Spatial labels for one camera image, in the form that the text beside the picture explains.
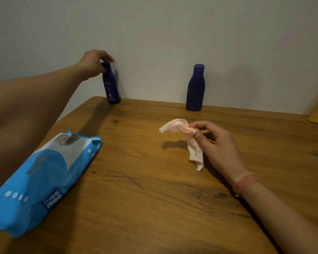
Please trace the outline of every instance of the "crumpled wipe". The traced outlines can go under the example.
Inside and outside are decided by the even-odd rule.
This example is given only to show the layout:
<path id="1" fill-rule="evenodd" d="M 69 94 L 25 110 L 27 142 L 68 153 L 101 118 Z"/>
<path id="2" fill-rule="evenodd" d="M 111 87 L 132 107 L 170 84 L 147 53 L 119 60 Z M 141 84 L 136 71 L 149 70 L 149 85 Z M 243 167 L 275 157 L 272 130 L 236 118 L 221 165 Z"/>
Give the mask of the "crumpled wipe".
<path id="1" fill-rule="evenodd" d="M 162 133 L 166 130 L 171 130 L 173 133 L 182 133 L 184 135 L 187 142 L 187 148 L 190 152 L 190 160 L 195 161 L 198 166 L 197 171 L 201 171 L 204 166 L 203 150 L 193 137 L 199 129 L 190 128 L 185 119 L 174 119 L 159 128 L 159 131 Z"/>

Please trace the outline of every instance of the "hand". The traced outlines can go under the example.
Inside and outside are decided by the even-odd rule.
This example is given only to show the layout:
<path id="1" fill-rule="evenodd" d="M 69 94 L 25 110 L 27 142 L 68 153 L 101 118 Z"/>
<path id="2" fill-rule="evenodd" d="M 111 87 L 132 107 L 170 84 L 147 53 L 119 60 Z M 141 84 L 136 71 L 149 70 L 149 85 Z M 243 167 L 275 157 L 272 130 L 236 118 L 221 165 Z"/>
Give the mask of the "hand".
<path id="1" fill-rule="evenodd" d="M 106 72 L 106 69 L 104 69 L 100 63 L 101 59 L 103 61 L 114 62 L 114 59 L 106 51 L 91 50 L 85 52 L 84 56 L 77 63 L 77 65 L 85 68 L 85 80 Z"/>
<path id="2" fill-rule="evenodd" d="M 189 124 L 189 127 L 209 131 L 204 134 L 197 132 L 194 137 L 211 164 L 232 186 L 243 176 L 249 174 L 239 155 L 236 141 L 229 132 L 210 121 L 197 121 Z"/>

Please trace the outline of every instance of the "dark blue plastic bottle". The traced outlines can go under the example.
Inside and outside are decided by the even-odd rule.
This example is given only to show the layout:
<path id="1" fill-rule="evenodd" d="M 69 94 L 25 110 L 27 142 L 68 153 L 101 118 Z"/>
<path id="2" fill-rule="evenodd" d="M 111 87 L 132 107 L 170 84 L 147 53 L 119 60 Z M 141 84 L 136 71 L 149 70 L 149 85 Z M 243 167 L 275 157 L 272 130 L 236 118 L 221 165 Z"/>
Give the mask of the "dark blue plastic bottle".
<path id="1" fill-rule="evenodd" d="M 120 97 L 111 64 L 109 62 L 102 62 L 101 65 L 106 69 L 106 72 L 102 73 L 102 81 L 104 82 L 107 100 L 109 103 L 117 104 L 120 102 Z"/>
<path id="2" fill-rule="evenodd" d="M 205 92 L 203 64 L 195 64 L 193 75 L 187 88 L 186 109 L 190 111 L 200 111 Z"/>

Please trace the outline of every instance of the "bracelet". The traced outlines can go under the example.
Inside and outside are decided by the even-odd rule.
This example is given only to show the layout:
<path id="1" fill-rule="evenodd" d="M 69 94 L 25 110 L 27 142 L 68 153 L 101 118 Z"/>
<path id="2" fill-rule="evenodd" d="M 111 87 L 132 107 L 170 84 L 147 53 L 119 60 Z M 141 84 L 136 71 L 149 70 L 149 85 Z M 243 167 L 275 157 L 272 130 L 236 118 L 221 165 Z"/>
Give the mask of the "bracelet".
<path id="1" fill-rule="evenodd" d="M 250 173 L 244 176 L 242 179 L 238 181 L 238 183 L 233 187 L 233 191 L 236 194 L 236 197 L 239 197 L 239 194 L 245 190 L 246 187 L 258 181 L 253 173 Z"/>

